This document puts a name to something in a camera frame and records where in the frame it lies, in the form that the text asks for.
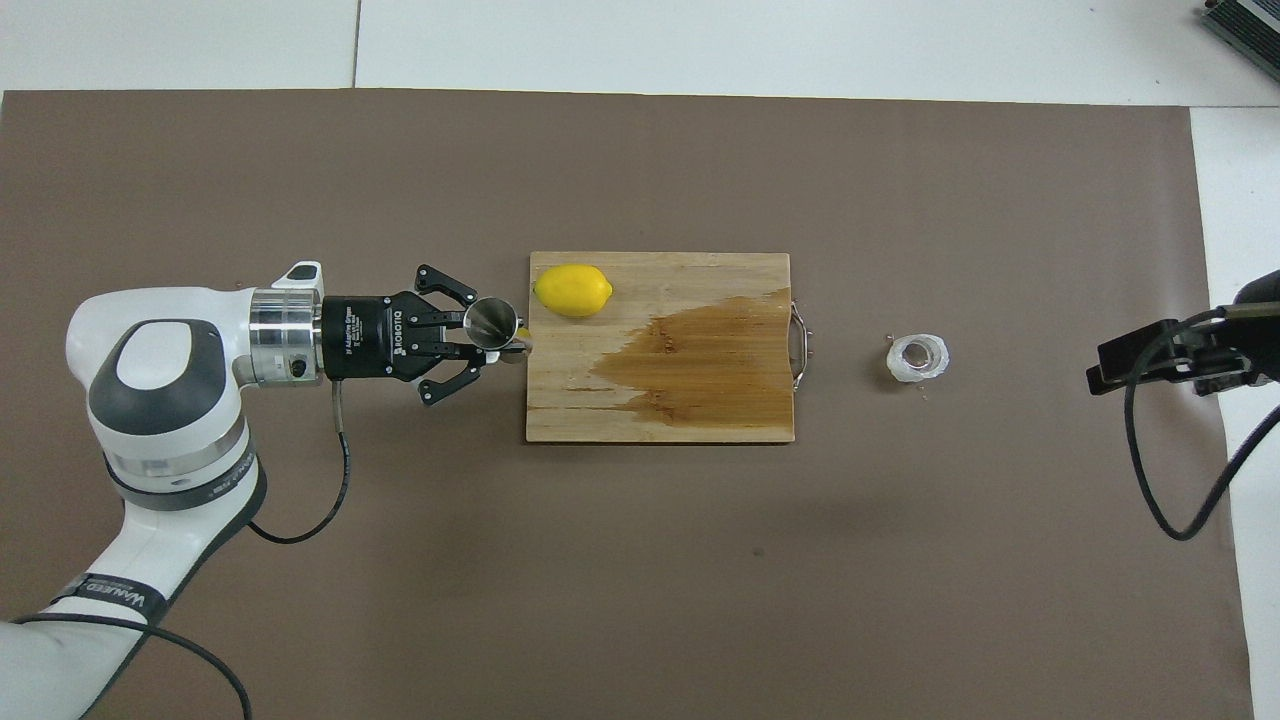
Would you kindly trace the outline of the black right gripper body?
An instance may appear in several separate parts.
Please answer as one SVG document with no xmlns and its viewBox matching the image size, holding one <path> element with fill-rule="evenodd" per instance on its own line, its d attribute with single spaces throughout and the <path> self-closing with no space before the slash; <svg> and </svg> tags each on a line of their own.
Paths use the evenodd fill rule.
<svg viewBox="0 0 1280 720">
<path fill-rule="evenodd" d="M 1230 314 L 1185 332 L 1190 345 L 1193 392 L 1201 397 L 1279 380 L 1279 272 L 1243 286 L 1235 307 L 1262 304 L 1257 313 Z"/>
</svg>

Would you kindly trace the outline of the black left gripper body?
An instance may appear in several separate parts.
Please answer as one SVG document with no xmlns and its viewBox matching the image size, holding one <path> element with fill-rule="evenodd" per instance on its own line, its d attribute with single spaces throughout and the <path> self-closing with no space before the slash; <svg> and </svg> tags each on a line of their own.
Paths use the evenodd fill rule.
<svg viewBox="0 0 1280 720">
<path fill-rule="evenodd" d="M 320 354 L 329 380 L 419 377 L 408 356 L 404 311 L 410 293 L 328 295 L 320 304 Z"/>
</svg>

